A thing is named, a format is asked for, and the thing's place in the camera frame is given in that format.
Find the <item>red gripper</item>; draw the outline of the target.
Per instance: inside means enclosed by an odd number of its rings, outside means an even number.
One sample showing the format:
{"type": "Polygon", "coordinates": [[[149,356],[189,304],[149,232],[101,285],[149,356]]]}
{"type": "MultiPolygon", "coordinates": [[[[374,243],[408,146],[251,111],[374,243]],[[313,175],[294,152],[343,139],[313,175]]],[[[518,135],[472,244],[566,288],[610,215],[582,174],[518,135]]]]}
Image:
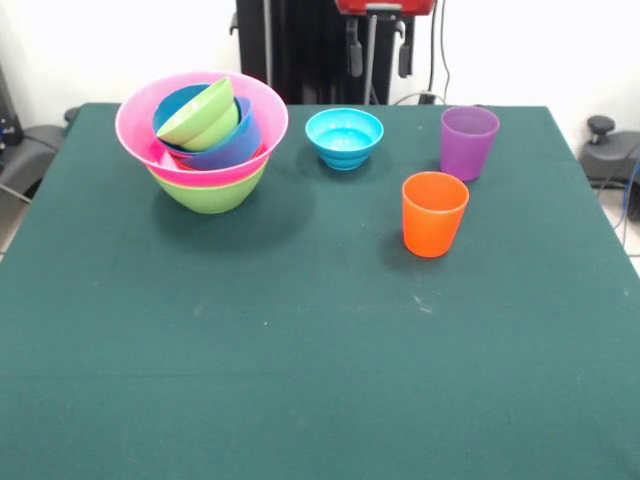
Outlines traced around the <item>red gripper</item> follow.
{"type": "MultiPolygon", "coordinates": [[[[377,13],[399,16],[429,15],[434,0],[336,0],[338,10],[344,15],[371,15],[377,13]]],[[[398,75],[407,78],[413,74],[413,49],[415,19],[406,17],[397,22],[402,44],[398,52],[398,75]]],[[[362,45],[358,38],[358,18],[346,17],[347,72],[357,78],[363,72],[362,45]]]]}

